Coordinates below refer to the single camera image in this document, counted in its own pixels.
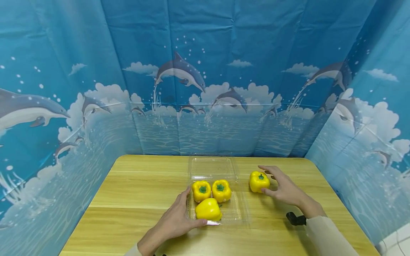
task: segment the yellow bell pepper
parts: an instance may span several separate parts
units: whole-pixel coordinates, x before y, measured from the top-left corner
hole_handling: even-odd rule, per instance
[[[222,212],[219,209],[218,202],[215,198],[207,198],[198,204],[195,208],[197,219],[207,219],[219,221],[222,218]]]
[[[254,171],[249,177],[249,186],[254,193],[262,193],[260,189],[269,188],[270,184],[269,178],[263,172]]]
[[[197,203],[211,197],[211,185],[207,181],[196,181],[192,184],[191,189]]]
[[[212,196],[218,203],[228,201],[232,196],[229,183],[224,179],[215,181],[214,184],[212,184]]]

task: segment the dolphin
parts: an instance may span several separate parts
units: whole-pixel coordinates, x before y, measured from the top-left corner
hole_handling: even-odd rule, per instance
[[[10,228],[10,225],[0,224],[0,230]]]
[[[131,111],[136,111],[138,114],[147,117],[147,116],[145,115],[144,111],[143,111],[142,109],[140,109],[139,107],[133,108],[133,109],[131,109]]]
[[[211,108],[219,101],[225,101],[231,103],[231,107],[235,108],[241,106],[245,112],[248,112],[248,105],[246,104],[245,99],[239,95],[234,88],[229,89],[226,93],[220,94],[212,104]]]
[[[266,112],[262,117],[267,116],[269,114],[271,116],[277,117],[278,116],[278,109],[277,109],[278,105],[279,105],[279,103],[273,105],[273,107],[268,112]]]
[[[355,99],[355,97],[352,97],[350,100],[340,99],[336,108],[340,111],[340,118],[343,121],[350,120],[353,122],[356,135],[362,127],[362,114],[359,112]]]
[[[333,78],[333,86],[339,85],[345,91],[352,82],[352,72],[346,62],[336,62],[319,69],[310,80],[305,83],[305,86],[316,83],[320,77]]]
[[[75,143],[79,143],[79,142],[82,142],[82,141],[84,141],[84,138],[81,137],[81,136],[77,136],[77,138],[75,139]]]
[[[162,65],[157,73],[155,86],[162,82],[164,76],[175,76],[180,79],[180,82],[185,86],[194,85],[201,91],[205,92],[205,81],[199,71],[182,59],[182,57],[175,51],[175,58]]]
[[[55,162],[58,163],[58,157],[65,151],[71,150],[73,147],[78,147],[78,144],[73,142],[63,142],[58,146],[58,148],[54,152]]]
[[[39,95],[18,94],[0,88],[0,130],[34,122],[47,126],[51,118],[70,118],[57,102]]]
[[[84,95],[84,103],[82,104],[82,120],[83,120],[83,125],[85,126],[86,118],[85,114],[90,112],[95,113],[96,111],[99,110],[105,110],[108,113],[111,113],[111,109],[107,105],[105,105],[102,101],[97,100],[96,98],[91,98],[88,96]]]
[[[181,106],[180,110],[178,112],[181,112],[183,109],[189,110],[190,112],[195,112],[197,115],[199,115],[196,108],[194,106],[192,106],[191,104]]]
[[[387,169],[391,165],[392,156],[390,154],[388,154],[386,152],[383,152],[383,151],[380,151],[380,150],[377,150],[374,153],[377,153],[377,154],[380,155],[380,158],[381,158],[380,161],[381,161],[381,163],[382,163],[382,165],[384,166],[385,169]]]

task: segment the wood grain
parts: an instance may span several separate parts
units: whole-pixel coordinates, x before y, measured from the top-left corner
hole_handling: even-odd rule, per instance
[[[316,255],[303,227],[285,217],[293,206],[250,192],[249,174],[257,165],[277,165],[319,201],[339,230],[363,256],[377,255],[368,238],[316,166],[307,159],[235,158],[251,223],[244,227],[208,226],[165,243],[158,254]],[[186,156],[126,155],[117,159],[80,220],[61,256],[117,256],[156,224],[188,183]]]

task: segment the right hand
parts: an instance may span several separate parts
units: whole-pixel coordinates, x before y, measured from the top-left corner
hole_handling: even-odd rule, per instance
[[[278,201],[298,207],[306,218],[326,216],[320,203],[301,190],[285,173],[277,166],[259,166],[272,179],[278,182],[278,189],[273,191],[263,188],[262,192]]]

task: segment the green pepper stem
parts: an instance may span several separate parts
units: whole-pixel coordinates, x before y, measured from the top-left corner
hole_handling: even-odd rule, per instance
[[[217,189],[218,191],[223,191],[223,190],[225,189],[225,187],[224,187],[222,184],[218,184],[218,185],[216,186],[216,189]]]
[[[199,188],[199,192],[206,193],[206,186],[202,186]]]

